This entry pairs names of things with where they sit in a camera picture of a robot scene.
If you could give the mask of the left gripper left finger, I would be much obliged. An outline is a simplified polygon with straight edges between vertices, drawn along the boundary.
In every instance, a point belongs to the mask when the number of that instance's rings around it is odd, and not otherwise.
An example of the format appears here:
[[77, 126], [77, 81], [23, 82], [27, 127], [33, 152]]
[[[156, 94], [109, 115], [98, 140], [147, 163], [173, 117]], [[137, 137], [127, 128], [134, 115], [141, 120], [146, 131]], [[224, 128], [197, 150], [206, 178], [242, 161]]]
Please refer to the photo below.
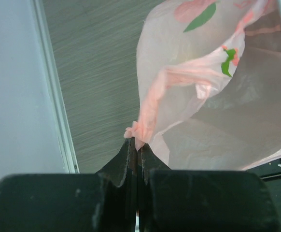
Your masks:
[[0, 232], [133, 232], [133, 139], [94, 174], [11, 174], [0, 180]]

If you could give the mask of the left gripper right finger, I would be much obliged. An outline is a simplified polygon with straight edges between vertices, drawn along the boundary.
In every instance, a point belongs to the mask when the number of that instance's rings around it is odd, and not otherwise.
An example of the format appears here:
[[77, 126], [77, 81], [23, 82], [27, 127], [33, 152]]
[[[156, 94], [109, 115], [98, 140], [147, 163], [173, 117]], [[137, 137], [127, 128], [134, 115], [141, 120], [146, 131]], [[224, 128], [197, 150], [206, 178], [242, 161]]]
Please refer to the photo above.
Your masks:
[[149, 146], [138, 151], [141, 232], [278, 232], [264, 181], [246, 171], [171, 170]]

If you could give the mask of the pink plastic bag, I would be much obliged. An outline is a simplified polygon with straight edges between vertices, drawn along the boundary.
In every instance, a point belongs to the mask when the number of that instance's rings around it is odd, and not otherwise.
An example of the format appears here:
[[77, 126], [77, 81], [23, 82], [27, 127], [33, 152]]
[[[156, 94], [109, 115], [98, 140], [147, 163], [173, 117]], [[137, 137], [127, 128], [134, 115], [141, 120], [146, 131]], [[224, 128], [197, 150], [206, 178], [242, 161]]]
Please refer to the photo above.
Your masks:
[[140, 112], [126, 129], [172, 169], [247, 170], [281, 158], [276, 0], [167, 0], [139, 38]]

